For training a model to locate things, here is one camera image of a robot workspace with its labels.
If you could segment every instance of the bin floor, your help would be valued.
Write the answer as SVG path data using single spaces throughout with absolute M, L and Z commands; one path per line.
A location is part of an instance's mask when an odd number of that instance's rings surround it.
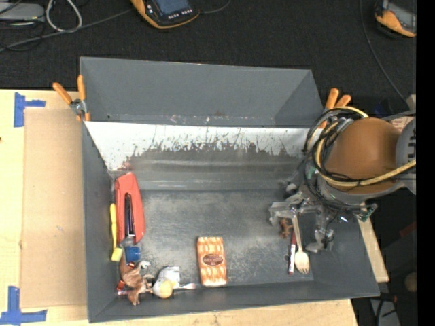
M 154 275 L 165 266 L 179 266 L 181 283 L 199 284 L 196 239 L 221 236 L 226 252 L 228 285 L 288 283 L 313 280 L 310 272 L 287 273 L 290 239 L 271 225 L 268 208 L 282 195 L 273 190 L 239 192 L 142 192 L 146 232 L 142 259 Z M 314 218 L 301 219 L 310 240 Z

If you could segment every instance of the red stapler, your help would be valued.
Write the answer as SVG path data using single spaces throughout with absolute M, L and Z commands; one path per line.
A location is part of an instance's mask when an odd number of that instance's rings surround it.
M 131 238 L 137 244 L 145 234 L 145 215 L 136 176 L 126 173 L 115 181 L 116 221 L 118 243 Z

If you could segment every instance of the orange box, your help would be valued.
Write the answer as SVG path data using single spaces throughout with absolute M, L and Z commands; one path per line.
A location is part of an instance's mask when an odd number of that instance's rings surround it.
M 201 284 L 218 287 L 228 282 L 224 240 L 216 236 L 200 236 L 196 241 Z

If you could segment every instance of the toy animal figurine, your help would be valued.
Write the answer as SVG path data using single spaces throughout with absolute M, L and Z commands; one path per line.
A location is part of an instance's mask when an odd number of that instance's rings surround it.
M 281 225 L 281 232 L 279 233 L 279 236 L 281 238 L 287 239 L 290 234 L 292 233 L 293 225 L 290 219 L 283 218 L 279 221 L 279 224 Z
M 146 268 L 150 265 L 147 261 L 140 261 L 138 264 L 128 264 L 126 261 L 125 250 L 120 260 L 120 274 L 121 279 L 125 285 L 129 288 L 126 290 L 128 300 L 132 305 L 136 306 L 140 303 L 139 294 L 141 293 L 153 293 L 152 284 L 148 279 L 152 280 L 154 277 L 151 274 L 141 275 L 141 268 Z

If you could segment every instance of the black carpet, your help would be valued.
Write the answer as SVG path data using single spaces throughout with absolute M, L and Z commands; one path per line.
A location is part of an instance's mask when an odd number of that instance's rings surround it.
M 310 69 L 322 103 L 337 87 L 352 95 L 350 105 L 369 115 L 406 111 L 405 100 L 416 93 L 417 37 L 394 37 L 379 28 L 374 15 L 378 0 L 190 0 L 204 12 L 229 4 L 167 30 L 150 26 L 129 0 L 72 1 L 85 26 L 126 13 L 55 36 L 48 24 L 12 28 L 3 21 L 0 88 L 50 90 L 52 82 L 60 82 L 77 90 L 80 56 L 95 56 Z M 417 0 L 391 1 L 417 13 Z M 22 2 L 45 7 L 48 0 Z M 50 15 L 62 29 L 76 26 L 65 0 L 58 0 Z M 415 221 L 415 200 L 406 191 L 379 200 L 372 220 L 381 249 Z M 416 302 L 410 305 L 417 307 Z

